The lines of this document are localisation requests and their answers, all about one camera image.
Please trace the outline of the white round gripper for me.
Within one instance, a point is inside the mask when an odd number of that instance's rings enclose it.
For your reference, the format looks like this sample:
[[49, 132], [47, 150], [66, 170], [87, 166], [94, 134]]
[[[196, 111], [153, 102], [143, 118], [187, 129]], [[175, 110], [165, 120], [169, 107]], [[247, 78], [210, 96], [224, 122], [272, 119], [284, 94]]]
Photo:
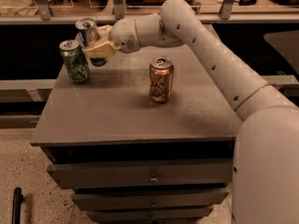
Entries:
[[97, 33], [102, 39], [82, 49], [90, 59], [111, 57], [118, 50], [122, 53], [140, 50], [133, 18], [119, 20], [113, 27], [111, 25], [98, 26]]

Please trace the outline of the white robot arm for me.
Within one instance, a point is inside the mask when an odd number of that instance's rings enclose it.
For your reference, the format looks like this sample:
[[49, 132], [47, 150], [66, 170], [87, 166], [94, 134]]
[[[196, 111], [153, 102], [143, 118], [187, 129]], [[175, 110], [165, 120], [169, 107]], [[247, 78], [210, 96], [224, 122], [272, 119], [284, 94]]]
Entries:
[[242, 119], [235, 139], [232, 224], [299, 224], [299, 108], [195, 16], [184, 0], [98, 29], [83, 51], [104, 58], [146, 46], [187, 45]]

